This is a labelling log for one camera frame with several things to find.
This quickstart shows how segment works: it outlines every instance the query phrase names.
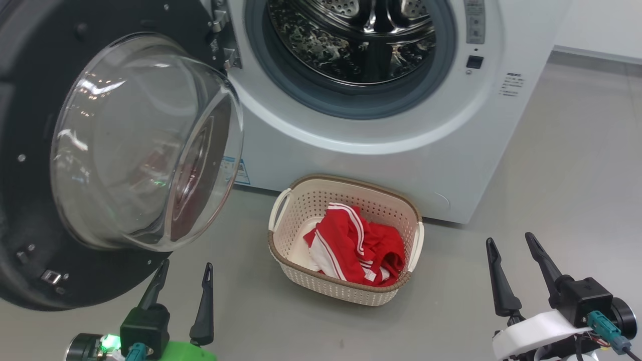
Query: gray floor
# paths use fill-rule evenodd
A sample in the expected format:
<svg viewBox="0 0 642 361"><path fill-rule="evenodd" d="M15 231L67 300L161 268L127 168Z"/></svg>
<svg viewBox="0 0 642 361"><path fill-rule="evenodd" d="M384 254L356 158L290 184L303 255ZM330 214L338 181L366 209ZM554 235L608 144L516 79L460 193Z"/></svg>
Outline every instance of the gray floor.
<svg viewBox="0 0 642 361"><path fill-rule="evenodd" d="M472 222L426 224L413 279L380 308L290 282L266 248L274 197L234 191L202 239L171 257L160 297L171 336L188 339L211 261L216 336L208 349L220 360L490 361L493 331L506 320L493 312L486 237L498 244L524 315L548 310L526 231L562 272L595 277L642 313L641 124L642 67L553 54ZM79 332L117 332L143 290L62 313L0 301L2 359L58 360Z"/></svg>

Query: red clothing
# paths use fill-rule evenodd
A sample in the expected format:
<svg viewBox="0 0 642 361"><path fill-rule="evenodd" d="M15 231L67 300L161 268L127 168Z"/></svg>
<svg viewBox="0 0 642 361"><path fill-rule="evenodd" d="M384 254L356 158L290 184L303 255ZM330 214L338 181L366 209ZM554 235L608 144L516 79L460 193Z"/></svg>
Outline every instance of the red clothing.
<svg viewBox="0 0 642 361"><path fill-rule="evenodd" d="M406 264L403 239L388 225L368 223L359 207L330 203L304 236L310 256L328 276L369 286L390 286Z"/></svg>

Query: washing machine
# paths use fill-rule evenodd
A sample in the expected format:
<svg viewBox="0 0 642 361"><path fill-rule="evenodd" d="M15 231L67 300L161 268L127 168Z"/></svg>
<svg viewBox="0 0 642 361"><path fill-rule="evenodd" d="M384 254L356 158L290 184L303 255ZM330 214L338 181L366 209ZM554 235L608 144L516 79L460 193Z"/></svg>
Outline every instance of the washing machine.
<svg viewBox="0 0 642 361"><path fill-rule="evenodd" d="M235 180L343 175L466 223L567 5L0 0L0 297L118 297Z"/></svg>
<svg viewBox="0 0 642 361"><path fill-rule="evenodd" d="M310 173L405 193L467 223L553 47L567 0L229 0L242 69L237 179Z"/></svg>

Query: white laundry basket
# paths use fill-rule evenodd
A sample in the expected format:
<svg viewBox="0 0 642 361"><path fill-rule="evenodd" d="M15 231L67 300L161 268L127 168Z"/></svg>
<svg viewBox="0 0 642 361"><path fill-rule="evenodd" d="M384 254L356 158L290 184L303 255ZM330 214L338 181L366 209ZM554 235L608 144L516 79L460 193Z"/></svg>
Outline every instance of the white laundry basket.
<svg viewBox="0 0 642 361"><path fill-rule="evenodd" d="M373 287L346 282L292 262L294 250L304 244L303 235L321 221L330 202L358 206L369 222L391 225L399 231L406 249L406 266L394 285ZM417 208L393 191L358 180L310 175L294 182L277 198L270 214L268 243L272 256L294 283L344 301L381 306L408 282L417 265L424 243L421 220Z"/></svg>

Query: teal connector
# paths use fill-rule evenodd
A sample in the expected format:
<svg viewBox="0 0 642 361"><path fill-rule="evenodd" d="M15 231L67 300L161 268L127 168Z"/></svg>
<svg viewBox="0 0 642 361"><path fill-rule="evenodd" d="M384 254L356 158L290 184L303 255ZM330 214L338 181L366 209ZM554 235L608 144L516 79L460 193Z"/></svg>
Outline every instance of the teal connector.
<svg viewBox="0 0 642 361"><path fill-rule="evenodd" d="M611 348L618 355L624 355L624 348L631 349L631 342L624 336L622 331L615 327L613 322L606 318L600 311L592 311L587 317L588 326L595 331L601 338L611 344Z"/></svg>
<svg viewBox="0 0 642 361"><path fill-rule="evenodd" d="M147 360L147 347L140 342L136 342L127 354L125 361L145 361Z"/></svg>

